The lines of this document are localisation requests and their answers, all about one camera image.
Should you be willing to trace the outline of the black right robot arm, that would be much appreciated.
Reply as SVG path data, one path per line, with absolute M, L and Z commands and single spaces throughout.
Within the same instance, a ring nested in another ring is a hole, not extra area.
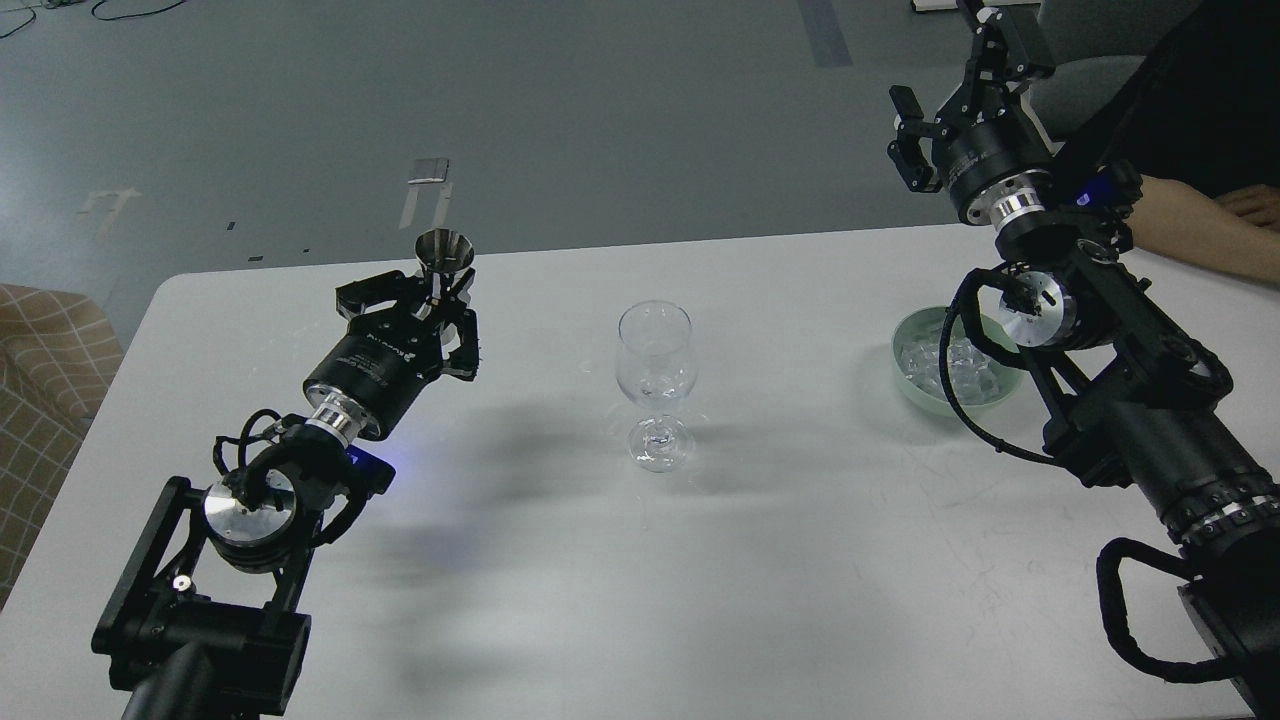
M 1052 76 L 1025 6 L 961 1 L 972 36 L 964 76 L 938 111 L 895 85 L 887 152 L 914 192 L 946 191 L 960 222 L 991 225 L 1001 263 L 969 272 L 954 325 L 998 364 L 1027 372 L 1050 415 L 1032 452 L 977 425 L 948 369 L 943 397 L 995 450 L 1065 469 L 1087 487 L 1138 486 L 1178 555 L 1110 541 L 1096 561 L 1100 611 L 1116 655 L 1169 683 L 1230 680 L 1257 719 L 1277 716 L 1277 482 L 1216 416 L 1233 378 L 1147 295 L 1120 256 L 1140 179 L 1108 141 L 1052 151 L 1021 95 Z M 1175 662 L 1133 637 L 1125 559 L 1183 579 L 1181 602 L 1213 657 Z

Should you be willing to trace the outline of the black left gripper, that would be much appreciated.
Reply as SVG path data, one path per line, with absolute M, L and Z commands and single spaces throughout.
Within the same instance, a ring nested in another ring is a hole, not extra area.
M 358 437 L 383 441 L 425 387 L 444 375 L 471 382 L 480 366 L 477 314 L 467 269 L 445 287 L 431 313 L 422 275 L 385 272 L 335 290 L 335 309 L 349 320 L 346 336 L 305 378 L 315 407 L 337 392 L 364 410 Z

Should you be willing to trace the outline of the person hand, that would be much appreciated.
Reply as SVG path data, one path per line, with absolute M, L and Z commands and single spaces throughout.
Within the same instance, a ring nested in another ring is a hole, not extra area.
M 1219 195 L 1215 202 L 1254 227 L 1279 232 L 1279 187 L 1251 184 Z

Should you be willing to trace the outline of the person forearm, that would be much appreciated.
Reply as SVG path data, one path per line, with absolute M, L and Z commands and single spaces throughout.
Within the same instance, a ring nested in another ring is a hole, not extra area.
M 1149 252 L 1274 290 L 1279 284 L 1279 232 L 1254 227 L 1187 183 L 1149 176 L 1126 224 Z

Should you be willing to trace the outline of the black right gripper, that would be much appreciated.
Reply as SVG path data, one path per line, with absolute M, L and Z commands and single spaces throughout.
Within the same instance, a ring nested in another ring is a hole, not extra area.
M 904 184 L 946 192 L 965 225 L 1009 225 L 1048 209 L 1051 155 L 1042 133 L 1009 99 L 1056 70 L 1038 12 L 1024 5 L 957 1 L 972 50 L 955 108 L 928 120 L 913 88 L 891 86 L 895 138 L 887 146 Z M 931 161 L 922 147 L 932 141 Z

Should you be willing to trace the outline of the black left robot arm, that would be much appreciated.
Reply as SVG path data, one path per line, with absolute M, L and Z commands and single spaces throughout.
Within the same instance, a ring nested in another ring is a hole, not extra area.
M 385 439 L 434 380 L 477 374 L 474 278 L 436 260 L 339 287 L 347 329 L 303 380 L 311 413 L 259 410 L 215 438 L 210 487 L 165 483 L 91 638 L 129 696 L 124 717 L 284 715 L 312 628 L 298 606 L 314 555 L 396 474 L 357 442 Z

